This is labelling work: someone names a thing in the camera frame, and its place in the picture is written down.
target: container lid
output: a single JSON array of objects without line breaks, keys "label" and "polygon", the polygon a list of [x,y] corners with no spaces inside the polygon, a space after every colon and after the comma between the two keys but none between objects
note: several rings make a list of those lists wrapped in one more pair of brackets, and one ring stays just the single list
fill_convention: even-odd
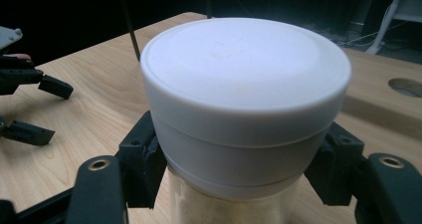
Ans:
[{"label": "container lid", "polygon": [[147,44],[141,67],[156,115],[195,137],[247,146],[328,127],[351,74],[346,55],[326,38],[251,18],[167,30]]}]

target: wooden surface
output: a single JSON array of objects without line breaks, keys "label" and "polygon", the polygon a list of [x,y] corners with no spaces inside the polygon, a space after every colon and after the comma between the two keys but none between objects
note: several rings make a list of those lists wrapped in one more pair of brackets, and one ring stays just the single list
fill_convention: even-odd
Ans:
[{"label": "wooden surface", "polygon": [[[186,13],[136,31],[142,48],[158,33],[205,16]],[[394,78],[422,83],[422,66],[345,50],[353,76],[336,121],[365,142],[364,154],[401,156],[422,170],[422,99],[388,87]],[[139,63],[128,35],[38,67],[71,84],[68,101],[21,86],[0,97],[0,115],[53,129],[51,143],[36,147],[0,138],[0,198],[22,211],[74,185],[78,167],[98,155],[114,155],[117,146],[148,110]],[[154,210],[129,209],[131,223],[171,223],[167,176]],[[327,207],[305,178],[292,206],[290,223],[355,223],[354,200]]]}]

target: cable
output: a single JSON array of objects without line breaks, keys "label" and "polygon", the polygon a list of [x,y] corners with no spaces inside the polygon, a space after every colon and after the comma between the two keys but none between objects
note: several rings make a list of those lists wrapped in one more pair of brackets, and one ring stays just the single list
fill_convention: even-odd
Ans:
[{"label": "cable", "polygon": [[[389,6],[387,7],[387,9],[385,9],[384,16],[383,16],[382,20],[384,20],[384,19],[385,19],[385,16],[387,15],[388,11],[390,10],[390,7],[391,7],[391,5],[389,5]],[[389,30],[391,30],[391,29],[393,29],[393,28],[396,28],[396,27],[402,26],[402,25],[404,25],[404,24],[406,24],[406,23],[408,23],[408,21],[406,21],[406,22],[402,22],[402,23],[397,24],[397,25],[392,26],[392,27],[389,27],[386,31],[389,31]],[[375,41],[375,39],[373,39],[371,42],[369,42],[369,43],[365,43],[365,44],[352,44],[352,43],[353,43],[353,42],[360,41],[360,40],[362,40],[362,39],[364,39],[364,38],[367,38],[367,37],[371,37],[371,36],[376,35],[376,34],[378,34],[378,33],[379,33],[379,31],[378,31],[378,32],[371,33],[371,34],[368,34],[368,35],[365,35],[365,36],[363,36],[363,37],[356,38],[356,39],[351,40],[351,41],[348,41],[348,42],[337,43],[337,45],[338,45],[338,46],[364,47],[364,46],[367,46],[367,45],[372,44],[372,43]]]},{"label": "cable", "polygon": [[126,5],[126,0],[120,0],[121,2],[121,8],[123,10],[124,13],[124,18],[126,21],[126,25],[127,25],[127,30],[130,34],[130,39],[134,48],[134,52],[136,54],[136,59],[138,61],[140,61],[140,52],[139,52],[139,47],[137,46],[137,42],[136,42],[136,37],[134,36],[134,32],[133,32],[133,25],[132,22],[130,20],[130,14],[127,10],[127,5]]},{"label": "cable", "polygon": [[389,48],[388,46],[383,46],[385,49],[387,49],[388,51],[391,52],[397,52],[397,51],[401,51],[401,50],[405,50],[405,49],[409,49],[409,46],[403,46],[403,47],[399,47],[399,48]]},{"label": "cable", "polygon": [[242,4],[242,2],[240,1],[240,0],[236,0],[236,2],[240,5],[240,7],[248,14],[248,16],[250,16],[250,17],[254,17],[253,15],[252,15],[252,13],[250,13],[249,12],[249,10],[248,9],[246,9],[246,7],[245,6],[243,6],[243,4]]},{"label": "cable", "polygon": [[212,18],[212,0],[206,0],[207,19]]}]

